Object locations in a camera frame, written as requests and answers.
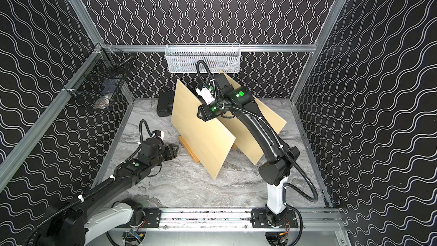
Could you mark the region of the plywood board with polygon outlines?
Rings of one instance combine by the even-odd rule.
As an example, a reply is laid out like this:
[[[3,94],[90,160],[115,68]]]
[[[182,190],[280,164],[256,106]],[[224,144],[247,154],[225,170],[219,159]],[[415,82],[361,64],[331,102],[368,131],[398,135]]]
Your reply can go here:
[[[178,80],[171,123],[209,175],[216,179],[236,138],[219,120],[199,119],[200,105],[199,99]]]
[[[267,165],[289,167],[284,156],[289,146],[279,137],[286,121],[224,72],[216,78],[226,103],[218,119],[236,137],[235,145],[254,164],[265,157]]]

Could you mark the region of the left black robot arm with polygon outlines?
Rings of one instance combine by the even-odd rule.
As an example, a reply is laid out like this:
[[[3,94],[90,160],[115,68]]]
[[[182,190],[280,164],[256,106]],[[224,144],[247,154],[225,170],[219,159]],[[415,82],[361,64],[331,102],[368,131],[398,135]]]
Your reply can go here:
[[[99,214],[98,210],[143,179],[153,177],[154,168],[177,157],[178,145],[164,143],[162,131],[148,131],[148,134],[148,138],[140,138],[138,148],[115,167],[109,178],[77,197],[50,205],[23,244],[85,246],[120,225],[141,226],[144,222],[143,206],[133,200],[123,200],[114,207],[114,222],[109,220],[109,215]]]

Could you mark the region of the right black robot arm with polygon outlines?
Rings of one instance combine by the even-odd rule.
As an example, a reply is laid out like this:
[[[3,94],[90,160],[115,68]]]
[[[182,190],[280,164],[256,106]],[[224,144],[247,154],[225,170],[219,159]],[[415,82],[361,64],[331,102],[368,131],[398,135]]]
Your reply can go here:
[[[207,122],[214,118],[225,117],[229,112],[231,118],[238,119],[247,128],[267,159],[258,169],[260,176],[267,183],[267,204],[260,221],[273,228],[282,227],[287,213],[293,209],[285,200],[288,188],[313,203],[319,199],[316,187],[297,164],[299,149],[290,147],[280,138],[247,87],[234,88],[224,74],[213,75],[206,62],[198,60],[196,63],[198,74],[201,67],[205,68],[208,75],[206,79],[200,79],[201,83],[212,95],[213,101],[200,105],[197,117]],[[287,181],[292,168],[295,168],[306,181],[312,192],[311,195]]]

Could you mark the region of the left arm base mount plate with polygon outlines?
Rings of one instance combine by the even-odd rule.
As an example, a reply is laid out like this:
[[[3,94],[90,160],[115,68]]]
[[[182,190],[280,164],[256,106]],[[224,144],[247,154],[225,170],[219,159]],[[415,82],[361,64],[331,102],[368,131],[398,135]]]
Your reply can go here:
[[[158,228],[161,216],[159,208],[135,209],[128,225],[133,228]]]

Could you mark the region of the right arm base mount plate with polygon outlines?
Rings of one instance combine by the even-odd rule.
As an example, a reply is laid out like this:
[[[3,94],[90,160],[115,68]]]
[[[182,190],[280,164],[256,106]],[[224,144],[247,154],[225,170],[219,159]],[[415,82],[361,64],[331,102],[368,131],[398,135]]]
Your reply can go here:
[[[267,207],[251,210],[250,222],[253,228],[298,228],[298,219],[294,211],[284,209],[279,214],[274,214]]]

